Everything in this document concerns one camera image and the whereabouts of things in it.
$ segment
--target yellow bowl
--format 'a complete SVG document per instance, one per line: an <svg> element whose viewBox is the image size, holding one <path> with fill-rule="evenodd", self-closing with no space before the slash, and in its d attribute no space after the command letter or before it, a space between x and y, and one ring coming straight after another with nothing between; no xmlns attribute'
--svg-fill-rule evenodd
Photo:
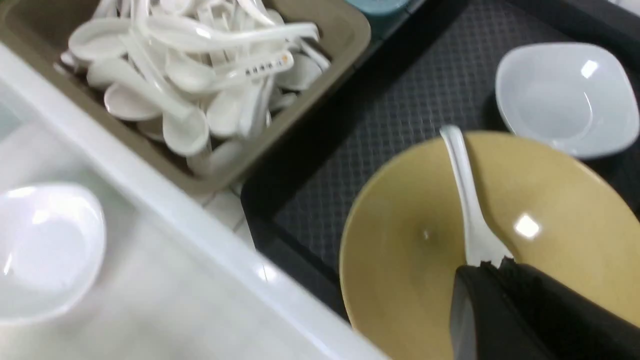
<svg viewBox="0 0 640 360"><path fill-rule="evenodd" d="M640 325L640 224L571 157L502 133L467 133L483 214L520 263ZM353 327L393 359L452 359L460 200L442 139L395 157L366 184L340 249Z"/></svg>

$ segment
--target white square bowl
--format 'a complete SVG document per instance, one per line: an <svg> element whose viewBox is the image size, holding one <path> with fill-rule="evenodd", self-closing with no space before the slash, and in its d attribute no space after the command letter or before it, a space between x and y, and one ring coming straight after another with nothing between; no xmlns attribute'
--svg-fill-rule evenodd
<svg viewBox="0 0 640 360"><path fill-rule="evenodd" d="M495 93L500 114L514 134L576 158L625 150L640 131L625 69L595 45L518 47L500 62Z"/></svg>

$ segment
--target beige bin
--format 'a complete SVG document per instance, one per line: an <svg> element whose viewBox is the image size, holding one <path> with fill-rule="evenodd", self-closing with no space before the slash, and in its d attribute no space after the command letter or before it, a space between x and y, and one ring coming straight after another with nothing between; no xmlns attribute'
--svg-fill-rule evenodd
<svg viewBox="0 0 640 360"><path fill-rule="evenodd" d="M321 35L319 49L331 59L332 66L291 107L279 113L271 127L248 142L242 155L224 174L201 179L187 169L184 159L174 156L166 147L151 144L107 113L101 95L89 89L83 78L64 76L54 70L53 64L67 49L69 35L89 20L97 3L98 0L0 0L0 42L113 136L185 192L194 195L224 188L245 176L289 128L349 75L371 38L366 18L343 0L265 0L265 5L278 10L287 22L316 23Z"/></svg>

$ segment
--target black rubber mat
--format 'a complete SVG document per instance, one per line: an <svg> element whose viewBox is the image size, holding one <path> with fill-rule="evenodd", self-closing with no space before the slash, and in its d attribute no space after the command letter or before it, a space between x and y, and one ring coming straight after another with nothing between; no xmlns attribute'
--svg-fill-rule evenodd
<svg viewBox="0 0 640 360"><path fill-rule="evenodd" d="M500 59L520 45L573 41L505 0L463 3L433 45L384 92L351 111L355 130L276 213L275 222L329 268L338 269L340 236L355 197L382 164L437 136L444 124L504 129L494 95ZM636 75L630 78L638 94ZM637 143L613 160L589 165L638 207Z"/></svg>

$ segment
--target black tray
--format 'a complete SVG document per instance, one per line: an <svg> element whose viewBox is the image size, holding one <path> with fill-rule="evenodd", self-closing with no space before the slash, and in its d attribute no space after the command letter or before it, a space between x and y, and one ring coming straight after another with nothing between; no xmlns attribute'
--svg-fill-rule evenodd
<svg viewBox="0 0 640 360"><path fill-rule="evenodd" d="M256 248L342 312L340 236L367 180L444 124L506 131L493 92L500 59L569 41L610 50L640 94L640 19L606 0L428 1L245 184ZM639 210L638 142L588 165Z"/></svg>

